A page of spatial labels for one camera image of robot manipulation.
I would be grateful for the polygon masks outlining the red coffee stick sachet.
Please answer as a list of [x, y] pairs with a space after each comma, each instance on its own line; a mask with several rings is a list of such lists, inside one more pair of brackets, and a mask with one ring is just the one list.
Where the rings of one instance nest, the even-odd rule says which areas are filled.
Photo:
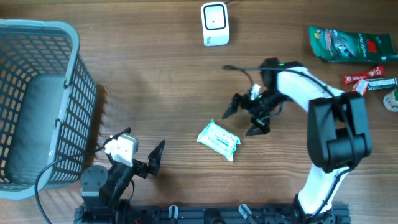
[[377, 78], [377, 77], [383, 77], [385, 75], [385, 70], [384, 66], [378, 66], [372, 70], [369, 70], [364, 73], [357, 73], [353, 75], [345, 75], [343, 84], [344, 85], [349, 85], [356, 83], [362, 79], [368, 79], [368, 78]]

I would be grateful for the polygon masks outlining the green 3M gloves bag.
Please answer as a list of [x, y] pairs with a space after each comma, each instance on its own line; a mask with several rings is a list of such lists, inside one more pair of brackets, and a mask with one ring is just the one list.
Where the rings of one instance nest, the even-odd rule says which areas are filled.
[[336, 63], [386, 63], [397, 60], [389, 34], [345, 32], [310, 26], [308, 36], [316, 57]]

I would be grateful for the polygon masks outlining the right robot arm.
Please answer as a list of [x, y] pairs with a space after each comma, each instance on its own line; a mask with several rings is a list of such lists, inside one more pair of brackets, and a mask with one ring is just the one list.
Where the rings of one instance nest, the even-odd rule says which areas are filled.
[[371, 136], [364, 98], [355, 91], [328, 86], [298, 61], [267, 58], [256, 68], [265, 90], [253, 84], [235, 94], [223, 118], [242, 108], [251, 116], [247, 136], [267, 134], [270, 121], [286, 101], [308, 114], [307, 151], [312, 166], [306, 183], [291, 204], [268, 204], [238, 211], [249, 223], [350, 223], [349, 207], [333, 204], [342, 180], [371, 153]]

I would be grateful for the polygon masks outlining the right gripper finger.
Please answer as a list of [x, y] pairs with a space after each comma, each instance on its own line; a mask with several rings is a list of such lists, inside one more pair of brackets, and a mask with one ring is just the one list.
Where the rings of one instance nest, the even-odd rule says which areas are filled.
[[222, 119], [226, 119], [232, 115], [234, 115], [241, 104], [242, 96], [239, 93], [235, 93], [227, 107], [227, 110], [224, 112]]
[[268, 134], [270, 129], [269, 118], [251, 118], [252, 126], [247, 130], [246, 136]]

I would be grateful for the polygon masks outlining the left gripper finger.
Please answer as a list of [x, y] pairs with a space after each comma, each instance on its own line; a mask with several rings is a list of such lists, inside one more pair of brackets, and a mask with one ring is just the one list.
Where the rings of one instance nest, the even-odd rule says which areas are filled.
[[105, 142], [103, 143], [103, 146], [107, 145], [107, 143], [109, 143], [109, 142], [112, 141], [113, 139], [114, 139], [114, 140], [117, 140], [118, 137], [120, 137], [120, 135], [122, 135], [122, 134], [124, 134], [124, 133], [130, 134], [130, 133], [131, 133], [131, 128], [128, 127], [128, 128], [126, 128], [125, 130], [121, 131], [120, 133], [117, 133], [117, 134], [115, 134], [115, 135], [110, 135], [110, 137], [107, 138], [107, 140], [105, 140]]
[[158, 175], [164, 146], [165, 140], [161, 141], [158, 146], [148, 155], [148, 173], [152, 175]]

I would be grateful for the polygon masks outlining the green lid jar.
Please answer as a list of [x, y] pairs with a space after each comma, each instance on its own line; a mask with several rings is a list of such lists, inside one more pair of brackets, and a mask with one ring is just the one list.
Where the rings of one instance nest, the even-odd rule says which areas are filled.
[[397, 102], [397, 92], [398, 89], [394, 89], [383, 98], [383, 104], [391, 112], [398, 112], [398, 102]]

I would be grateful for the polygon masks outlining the green battery pack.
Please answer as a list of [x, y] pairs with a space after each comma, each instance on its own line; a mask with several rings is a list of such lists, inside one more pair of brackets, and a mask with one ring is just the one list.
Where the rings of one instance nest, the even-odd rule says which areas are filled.
[[369, 83], [368, 90], [383, 90], [397, 86], [396, 78], [375, 78], [367, 79], [367, 81]]

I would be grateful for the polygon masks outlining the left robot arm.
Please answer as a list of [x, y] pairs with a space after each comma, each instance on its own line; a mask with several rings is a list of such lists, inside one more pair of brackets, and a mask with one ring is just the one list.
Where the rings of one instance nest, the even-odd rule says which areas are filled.
[[74, 223], [159, 223], [159, 207], [132, 207], [131, 199], [122, 199], [133, 177], [143, 179], [157, 176], [165, 141], [161, 141], [148, 155], [148, 162], [134, 158], [139, 140], [130, 135], [131, 128], [110, 136], [104, 151], [111, 163], [109, 169], [90, 166], [80, 177], [83, 204], [75, 210]]

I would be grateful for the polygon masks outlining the teal wet wipes pack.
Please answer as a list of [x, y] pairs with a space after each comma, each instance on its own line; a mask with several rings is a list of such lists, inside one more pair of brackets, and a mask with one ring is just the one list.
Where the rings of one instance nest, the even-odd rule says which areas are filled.
[[198, 135], [197, 142], [210, 147], [230, 162], [233, 162], [237, 145], [241, 144], [239, 137], [217, 125], [214, 120]]

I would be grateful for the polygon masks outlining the small red snack box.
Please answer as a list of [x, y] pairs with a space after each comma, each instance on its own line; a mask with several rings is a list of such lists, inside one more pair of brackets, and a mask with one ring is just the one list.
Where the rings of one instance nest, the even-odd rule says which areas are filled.
[[353, 91], [358, 92], [361, 96], [364, 96], [366, 91], [368, 90], [369, 82], [365, 79], [362, 79], [354, 84]]

